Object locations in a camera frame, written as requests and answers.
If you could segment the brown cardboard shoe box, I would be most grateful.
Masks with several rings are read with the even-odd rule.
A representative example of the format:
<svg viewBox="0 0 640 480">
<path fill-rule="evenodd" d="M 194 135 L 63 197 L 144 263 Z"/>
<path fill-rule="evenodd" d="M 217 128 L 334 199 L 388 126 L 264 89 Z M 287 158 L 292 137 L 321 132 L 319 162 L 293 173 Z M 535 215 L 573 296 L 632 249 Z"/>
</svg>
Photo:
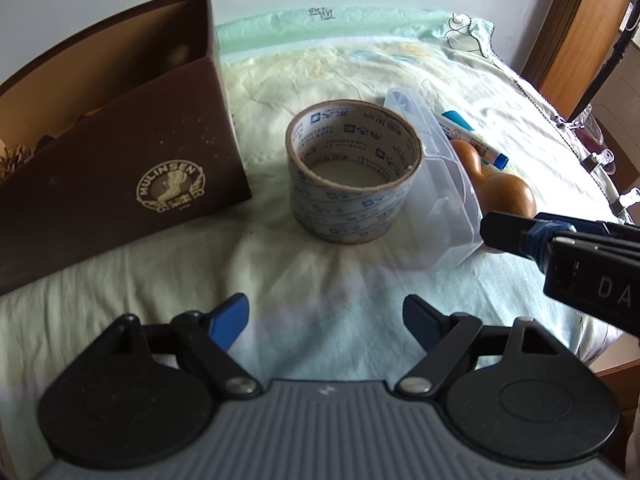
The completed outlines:
<svg viewBox="0 0 640 480">
<path fill-rule="evenodd" d="M 210 0 L 152 0 L 44 52 L 1 87 L 1 289 L 243 203 L 252 193 Z"/>
</svg>

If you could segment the clear plastic container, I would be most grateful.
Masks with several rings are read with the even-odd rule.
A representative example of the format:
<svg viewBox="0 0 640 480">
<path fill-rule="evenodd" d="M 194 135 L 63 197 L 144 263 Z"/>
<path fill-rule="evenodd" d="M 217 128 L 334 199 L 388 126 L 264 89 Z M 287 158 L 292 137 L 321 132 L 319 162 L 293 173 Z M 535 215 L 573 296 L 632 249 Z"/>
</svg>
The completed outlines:
<svg viewBox="0 0 640 480">
<path fill-rule="evenodd" d="M 383 240 L 404 269 L 455 268 L 482 244 L 482 212 L 471 180 L 418 92 L 392 89 L 384 106 L 416 130 L 423 162 L 396 223 Z"/>
</svg>

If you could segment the brown wooden massager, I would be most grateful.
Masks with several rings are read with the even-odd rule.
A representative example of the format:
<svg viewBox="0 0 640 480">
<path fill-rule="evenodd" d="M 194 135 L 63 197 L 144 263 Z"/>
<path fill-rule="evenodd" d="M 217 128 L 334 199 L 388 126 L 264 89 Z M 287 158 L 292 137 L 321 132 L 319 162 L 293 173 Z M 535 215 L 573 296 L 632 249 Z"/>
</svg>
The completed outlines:
<svg viewBox="0 0 640 480">
<path fill-rule="evenodd" d="M 536 216 L 535 196 L 524 180 L 515 174 L 498 171 L 492 167 L 484 169 L 480 154 L 468 142 L 452 140 L 451 146 L 470 178 L 483 217 L 491 211 L 529 219 Z"/>
</svg>

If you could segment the blue white marker pen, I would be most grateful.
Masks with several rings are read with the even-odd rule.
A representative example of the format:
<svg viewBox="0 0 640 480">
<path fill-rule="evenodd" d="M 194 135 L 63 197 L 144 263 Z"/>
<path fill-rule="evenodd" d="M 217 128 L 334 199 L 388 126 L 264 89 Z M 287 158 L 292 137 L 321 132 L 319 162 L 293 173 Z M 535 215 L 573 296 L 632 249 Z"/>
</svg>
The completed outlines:
<svg viewBox="0 0 640 480">
<path fill-rule="evenodd" d="M 485 164 L 494 166 L 498 170 L 506 168 L 509 157 L 482 140 L 460 114 L 454 110 L 448 110 L 437 115 L 436 120 L 450 141 L 468 142 L 480 154 L 480 159 Z"/>
</svg>

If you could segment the large packing tape roll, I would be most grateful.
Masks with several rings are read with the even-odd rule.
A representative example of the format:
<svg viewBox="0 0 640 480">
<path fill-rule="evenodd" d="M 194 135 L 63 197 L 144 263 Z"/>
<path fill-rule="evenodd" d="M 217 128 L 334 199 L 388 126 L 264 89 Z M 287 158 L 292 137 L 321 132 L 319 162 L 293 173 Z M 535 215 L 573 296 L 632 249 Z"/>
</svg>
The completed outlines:
<svg viewBox="0 0 640 480">
<path fill-rule="evenodd" d="M 405 118 L 355 100 L 302 110 L 285 130 L 285 148 L 294 217 L 334 244 L 388 232 L 423 162 L 421 140 Z"/>
</svg>

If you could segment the metal binder clip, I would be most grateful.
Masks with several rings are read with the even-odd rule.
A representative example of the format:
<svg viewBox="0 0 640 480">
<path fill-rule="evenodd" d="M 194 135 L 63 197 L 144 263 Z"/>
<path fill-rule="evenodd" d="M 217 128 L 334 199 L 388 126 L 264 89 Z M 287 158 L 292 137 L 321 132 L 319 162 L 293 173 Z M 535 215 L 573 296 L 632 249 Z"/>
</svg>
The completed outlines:
<svg viewBox="0 0 640 480">
<path fill-rule="evenodd" d="M 627 193 L 613 200 L 612 203 L 610 203 L 610 209 L 617 217 L 621 217 L 626 214 L 626 211 L 631 206 L 638 203 L 640 203 L 640 190 L 638 188 L 631 188 Z"/>
<path fill-rule="evenodd" d="M 594 170 L 601 168 L 606 174 L 612 176 L 616 171 L 615 155 L 605 148 L 600 153 L 591 153 L 581 162 L 588 174 L 592 174 Z"/>
</svg>

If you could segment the wooden bed headboard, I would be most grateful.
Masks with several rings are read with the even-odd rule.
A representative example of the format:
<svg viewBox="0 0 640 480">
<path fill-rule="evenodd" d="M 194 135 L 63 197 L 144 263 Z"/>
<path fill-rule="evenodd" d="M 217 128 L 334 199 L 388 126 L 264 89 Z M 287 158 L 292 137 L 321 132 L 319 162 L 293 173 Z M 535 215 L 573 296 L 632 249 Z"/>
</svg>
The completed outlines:
<svg viewBox="0 0 640 480">
<path fill-rule="evenodd" d="M 522 77 L 571 118 L 605 61 L 629 0 L 552 0 Z"/>
</svg>

